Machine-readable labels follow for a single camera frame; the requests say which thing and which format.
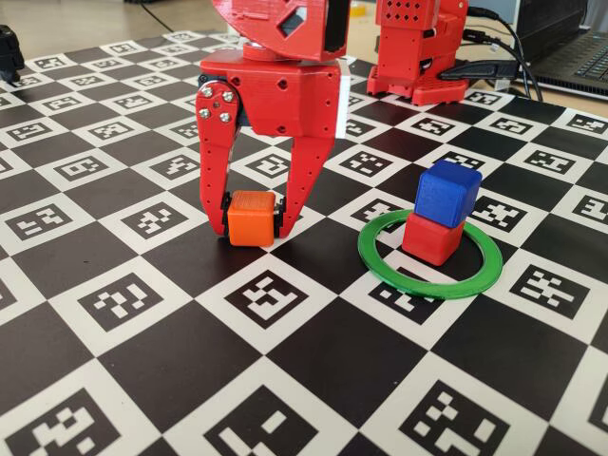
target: bolt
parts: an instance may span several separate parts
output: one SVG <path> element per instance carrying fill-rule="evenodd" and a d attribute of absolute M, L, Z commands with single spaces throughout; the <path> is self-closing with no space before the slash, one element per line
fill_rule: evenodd
<path fill-rule="evenodd" d="M 200 91 L 205 98 L 211 98 L 213 96 L 213 88 L 211 87 L 203 87 Z"/>

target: checkerboard mat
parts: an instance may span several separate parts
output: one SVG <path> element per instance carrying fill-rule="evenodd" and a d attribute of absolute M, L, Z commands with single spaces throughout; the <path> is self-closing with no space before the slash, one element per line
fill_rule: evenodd
<path fill-rule="evenodd" d="M 501 93 L 366 94 L 294 232 L 234 248 L 199 203 L 180 31 L 28 61 L 0 92 L 0 454 L 608 454 L 608 120 Z M 229 188 L 285 194 L 291 140 L 238 136 Z M 480 170 L 500 281 L 444 302 L 360 261 L 438 160 Z M 423 280 L 473 275 L 378 239 Z"/>

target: cube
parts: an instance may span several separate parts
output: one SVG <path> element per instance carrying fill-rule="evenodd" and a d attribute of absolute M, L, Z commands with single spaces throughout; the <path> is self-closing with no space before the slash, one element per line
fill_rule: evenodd
<path fill-rule="evenodd" d="M 230 243 L 243 247 L 267 247 L 275 242 L 275 194 L 234 193 L 228 208 Z"/>
<path fill-rule="evenodd" d="M 447 228 L 412 212 L 406 222 L 402 247 L 415 257 L 441 266 L 458 249 L 464 229 L 464 222 L 456 228 Z"/>
<path fill-rule="evenodd" d="M 420 177 L 414 212 L 455 228 L 473 212 L 481 183 L 479 171 L 437 161 Z"/>

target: red cube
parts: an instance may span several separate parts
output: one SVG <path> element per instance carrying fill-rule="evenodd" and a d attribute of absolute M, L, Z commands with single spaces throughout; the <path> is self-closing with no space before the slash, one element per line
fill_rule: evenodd
<path fill-rule="evenodd" d="M 415 257 L 441 266 L 458 249 L 464 229 L 464 222 L 455 228 L 447 228 L 412 212 L 406 222 L 402 247 Z"/>

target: plastic ring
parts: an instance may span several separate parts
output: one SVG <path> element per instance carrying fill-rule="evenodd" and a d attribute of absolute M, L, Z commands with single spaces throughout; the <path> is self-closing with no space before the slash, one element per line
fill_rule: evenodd
<path fill-rule="evenodd" d="M 410 213 L 410 210 L 389 212 L 369 222 L 359 234 L 359 255 L 376 276 L 404 293 L 439 299 L 460 299 L 478 295 L 496 283 L 503 271 L 503 255 L 491 237 L 470 223 L 465 224 L 465 234 L 475 242 L 484 260 L 482 269 L 473 277 L 456 283 L 430 283 L 392 269 L 378 254 L 376 238 L 386 227 L 406 221 Z"/>

